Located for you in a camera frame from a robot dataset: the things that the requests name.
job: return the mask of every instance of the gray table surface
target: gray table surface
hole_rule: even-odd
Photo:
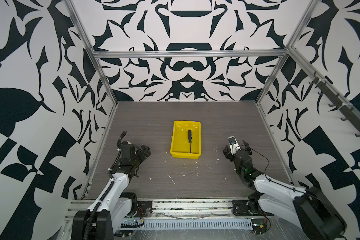
[[[199,159],[172,158],[170,147],[175,120],[201,122]],[[152,152],[140,165],[139,178],[133,177],[125,190],[136,192],[138,198],[248,197],[253,191],[241,183],[233,162],[223,154],[232,135],[239,142],[245,140],[269,159],[267,175],[288,183],[254,102],[120,102],[89,199],[96,199],[109,180],[106,171],[117,156],[116,143],[122,131],[128,132],[124,141],[138,146],[144,144]],[[255,152],[251,157],[254,167],[264,171],[266,159]]]

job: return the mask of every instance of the scratch on table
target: scratch on table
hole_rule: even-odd
[[[171,178],[171,176],[169,174],[167,174],[168,177],[172,180],[173,184],[176,186],[176,183],[173,181],[173,179]]]

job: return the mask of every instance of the yellow tray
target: yellow tray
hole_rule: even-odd
[[[189,153],[188,130],[192,131],[191,153]],[[171,144],[172,157],[198,159],[202,154],[201,123],[175,121]]]

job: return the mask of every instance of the patterned side wall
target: patterned side wall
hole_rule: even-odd
[[[323,0],[297,49],[360,110],[360,0]],[[288,58],[261,106],[302,186],[320,188],[360,240],[360,137]]]
[[[97,51],[283,49],[309,3],[73,1]],[[275,59],[103,59],[101,64],[120,101],[232,101],[255,100]]]
[[[111,108],[61,0],[0,1],[0,239],[56,239]]]

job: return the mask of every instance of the black screwdriver handle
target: black screwdriver handle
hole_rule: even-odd
[[[188,130],[188,142],[191,143],[192,142],[192,131]]]

